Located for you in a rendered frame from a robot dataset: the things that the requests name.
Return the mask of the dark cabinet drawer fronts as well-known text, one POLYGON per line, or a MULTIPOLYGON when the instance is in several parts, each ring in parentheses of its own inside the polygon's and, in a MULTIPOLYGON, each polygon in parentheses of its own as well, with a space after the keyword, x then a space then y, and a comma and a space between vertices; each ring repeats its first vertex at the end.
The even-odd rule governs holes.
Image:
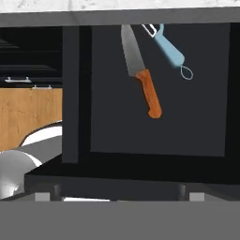
POLYGON ((0 87, 31 88, 34 85, 62 87, 62 28, 0 28, 0 87), (4 79, 32 83, 8 83, 4 79))

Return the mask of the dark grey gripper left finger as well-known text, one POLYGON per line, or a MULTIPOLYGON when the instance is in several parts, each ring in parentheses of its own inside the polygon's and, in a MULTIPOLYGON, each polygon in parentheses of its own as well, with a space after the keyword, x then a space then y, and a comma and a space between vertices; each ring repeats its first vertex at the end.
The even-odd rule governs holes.
POLYGON ((9 197, 10 201, 54 202, 61 201, 59 185, 39 184, 27 186, 24 192, 9 197))

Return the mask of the open dark grey drawer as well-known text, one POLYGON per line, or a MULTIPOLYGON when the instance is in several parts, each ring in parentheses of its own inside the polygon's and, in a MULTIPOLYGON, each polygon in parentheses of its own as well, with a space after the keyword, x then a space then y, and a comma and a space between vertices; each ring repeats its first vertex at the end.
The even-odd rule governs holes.
POLYGON ((177 201, 190 192, 240 201, 240 59, 229 23, 167 24, 174 67, 133 29, 162 114, 128 74, 117 25, 63 31, 63 150, 29 172, 30 191, 63 197, 177 201))

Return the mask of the orange handled kitchen knife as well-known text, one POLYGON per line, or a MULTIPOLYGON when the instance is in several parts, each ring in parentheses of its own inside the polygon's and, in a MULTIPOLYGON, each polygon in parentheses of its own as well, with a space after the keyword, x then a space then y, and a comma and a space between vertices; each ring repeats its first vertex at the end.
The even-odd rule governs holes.
POLYGON ((144 64, 138 41, 129 24, 121 25, 121 39, 128 75, 141 82, 144 97, 149 107, 148 115, 154 119, 160 118, 162 110, 152 76, 144 64))

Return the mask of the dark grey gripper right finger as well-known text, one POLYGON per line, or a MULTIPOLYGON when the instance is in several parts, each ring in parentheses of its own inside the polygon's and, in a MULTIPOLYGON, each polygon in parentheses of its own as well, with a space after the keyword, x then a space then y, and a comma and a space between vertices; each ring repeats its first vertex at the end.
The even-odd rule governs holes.
POLYGON ((232 198, 217 193, 208 187, 181 184, 179 186, 179 200, 187 202, 220 202, 231 201, 232 198))

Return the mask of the white and grey round object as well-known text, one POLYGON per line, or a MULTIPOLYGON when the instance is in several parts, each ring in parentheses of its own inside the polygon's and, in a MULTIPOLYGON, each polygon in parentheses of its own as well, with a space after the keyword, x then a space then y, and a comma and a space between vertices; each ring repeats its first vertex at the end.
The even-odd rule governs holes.
POLYGON ((24 175, 62 153, 62 121, 37 127, 0 152, 0 200, 24 192, 24 175))

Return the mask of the light blue peeler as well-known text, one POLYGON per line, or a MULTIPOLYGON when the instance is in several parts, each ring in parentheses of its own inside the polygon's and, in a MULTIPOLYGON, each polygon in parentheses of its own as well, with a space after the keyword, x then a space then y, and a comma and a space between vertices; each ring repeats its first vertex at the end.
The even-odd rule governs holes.
POLYGON ((159 29, 149 23, 143 24, 142 28, 146 31, 146 33, 153 39, 158 47, 165 54, 170 64, 174 68, 180 69, 180 74, 183 79, 190 81, 193 79, 193 71, 184 65, 185 56, 164 36, 164 24, 161 23, 159 25, 159 29))

